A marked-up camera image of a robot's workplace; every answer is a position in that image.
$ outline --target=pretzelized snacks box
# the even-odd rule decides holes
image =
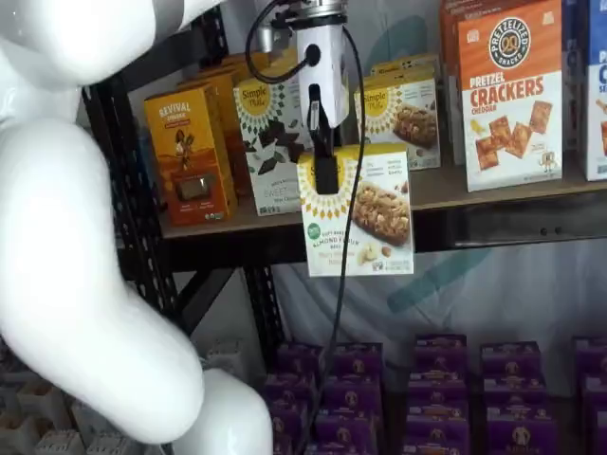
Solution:
[[[359,134],[365,142],[404,143],[409,169],[440,167],[436,82],[430,65],[365,82],[365,131],[360,130],[360,91],[354,96]]]
[[[338,277],[343,238],[354,188],[359,145],[336,149],[340,190],[316,192],[314,157],[302,155],[297,168],[303,228],[311,277]],[[414,273],[414,246],[407,148],[369,144],[355,196],[347,276]]]
[[[582,108],[582,157],[586,178],[607,178],[607,4],[587,0],[583,15],[588,21],[585,35],[585,61]]]
[[[469,191],[562,177],[561,1],[458,23]]]

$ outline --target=pretzel crackers box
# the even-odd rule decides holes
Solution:
[[[316,191],[315,161],[298,163],[303,228],[311,277],[338,277],[350,203],[354,204],[346,275],[414,273],[414,245],[407,147],[370,144],[365,148],[357,192],[352,199],[359,145],[335,151],[337,194]]]
[[[561,1],[458,23],[469,191],[562,176]]]
[[[585,171],[588,180],[607,178],[607,3],[587,0],[584,5],[584,128]]]
[[[274,71],[285,72],[280,67]],[[234,98],[257,213],[299,211],[297,162],[312,139],[302,121],[297,78],[274,85],[243,81]]]
[[[360,93],[355,94],[360,137],[372,144],[404,143],[411,171],[440,167],[434,68],[426,65],[392,74],[396,77],[377,77],[365,84],[364,132]]]

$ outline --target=cracker image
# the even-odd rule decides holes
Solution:
[[[492,121],[489,124],[489,130],[493,136],[493,143],[498,149],[511,147],[512,133],[508,117],[503,116]]]
[[[507,147],[506,151],[511,155],[522,158],[527,150],[527,145],[532,134],[531,128],[517,121],[512,132],[510,147]]]
[[[403,246],[409,239],[410,216],[409,204],[401,194],[360,182],[353,215],[359,228],[392,246]]]
[[[603,152],[605,153],[605,156],[607,156],[607,121],[603,121],[600,124],[600,131],[603,138]]]
[[[481,171],[494,168],[500,164],[497,157],[497,147],[493,142],[493,137],[483,137],[476,141],[476,153],[478,154],[478,163],[481,165]]]
[[[535,133],[545,134],[552,113],[552,103],[545,101],[535,101],[529,126]]]

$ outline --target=yellow box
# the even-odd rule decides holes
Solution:
[[[232,216],[236,193],[215,88],[157,95],[144,108],[171,221],[190,225]]]

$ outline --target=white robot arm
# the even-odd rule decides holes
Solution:
[[[0,0],[0,331],[32,370],[143,443],[263,455],[263,400],[224,373],[203,374],[190,341],[123,282],[106,163],[74,124],[82,86],[220,2]],[[317,109],[304,116],[314,123],[321,101],[326,128],[347,114],[342,36],[315,21],[342,3],[306,0],[300,19],[312,23],[299,23],[301,58],[310,30],[338,40],[301,74],[303,104]],[[310,100],[314,79],[330,88]]]

